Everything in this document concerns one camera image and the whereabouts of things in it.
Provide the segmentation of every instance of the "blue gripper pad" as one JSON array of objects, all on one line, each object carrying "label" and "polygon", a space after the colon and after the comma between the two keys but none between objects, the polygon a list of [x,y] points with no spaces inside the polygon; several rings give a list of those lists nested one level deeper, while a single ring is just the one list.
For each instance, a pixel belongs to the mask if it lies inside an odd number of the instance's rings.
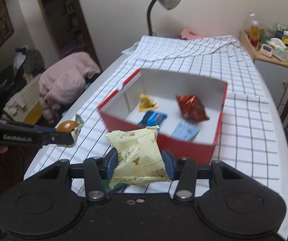
[{"label": "blue gripper pad", "polygon": [[114,151],[112,156],[108,159],[107,168],[106,168],[106,179],[111,179],[114,174],[114,169],[118,165],[118,155],[117,151]]},{"label": "blue gripper pad", "polygon": [[165,170],[170,180],[175,180],[175,156],[170,152],[163,150],[162,159],[165,163]]}]

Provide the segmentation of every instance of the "red box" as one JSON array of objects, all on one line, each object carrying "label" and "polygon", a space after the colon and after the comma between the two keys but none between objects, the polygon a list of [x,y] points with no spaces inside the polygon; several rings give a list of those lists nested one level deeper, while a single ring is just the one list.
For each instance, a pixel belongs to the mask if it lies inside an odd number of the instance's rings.
[{"label": "red box", "polygon": [[[157,144],[162,151],[170,149],[176,157],[189,157],[199,164],[209,164],[219,138],[223,105],[228,84],[201,75],[166,70],[138,69],[97,107],[107,129],[130,131],[142,128],[137,123],[145,112],[138,111],[140,94],[149,95],[159,104],[155,111],[168,117],[161,123]],[[195,94],[205,107],[208,121],[198,122],[200,132],[192,141],[171,138],[182,117],[176,95]]]}]

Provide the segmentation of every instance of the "black lamp neck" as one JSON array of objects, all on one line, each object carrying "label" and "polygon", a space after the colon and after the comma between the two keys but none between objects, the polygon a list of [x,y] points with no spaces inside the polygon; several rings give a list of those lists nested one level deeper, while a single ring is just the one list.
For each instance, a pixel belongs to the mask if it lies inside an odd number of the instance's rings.
[{"label": "black lamp neck", "polygon": [[148,25],[148,35],[149,36],[153,36],[152,23],[151,23],[151,10],[153,8],[154,3],[156,3],[156,1],[157,0],[152,0],[148,6],[148,9],[147,9],[147,25]]}]

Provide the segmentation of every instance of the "brown ball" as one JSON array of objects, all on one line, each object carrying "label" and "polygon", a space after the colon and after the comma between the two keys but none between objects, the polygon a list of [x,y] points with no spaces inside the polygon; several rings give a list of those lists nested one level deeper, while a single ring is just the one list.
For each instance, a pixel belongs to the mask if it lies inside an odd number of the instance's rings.
[{"label": "brown ball", "polygon": [[72,132],[72,130],[74,128],[76,128],[79,124],[76,122],[76,121],[64,121],[62,122],[58,128],[57,128],[57,131],[60,131],[60,132]]}]

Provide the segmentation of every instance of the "wall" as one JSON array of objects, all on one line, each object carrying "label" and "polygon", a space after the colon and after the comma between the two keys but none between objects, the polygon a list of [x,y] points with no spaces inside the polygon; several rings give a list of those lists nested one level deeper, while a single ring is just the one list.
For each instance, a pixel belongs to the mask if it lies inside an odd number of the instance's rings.
[{"label": "wall", "polygon": [[[80,0],[89,33],[103,68],[148,33],[146,11],[151,0]],[[233,34],[248,12],[265,21],[288,25],[288,0],[182,0],[172,11],[158,3],[152,10],[153,31],[178,37],[185,27],[204,36]]]},{"label": "wall", "polygon": [[0,48],[0,71],[13,64],[15,48],[28,46],[34,48],[34,43],[24,21],[18,0],[5,0],[8,13],[15,32]]},{"label": "wall", "polygon": [[19,0],[30,36],[48,68],[58,62],[58,54],[49,36],[38,0]]}]

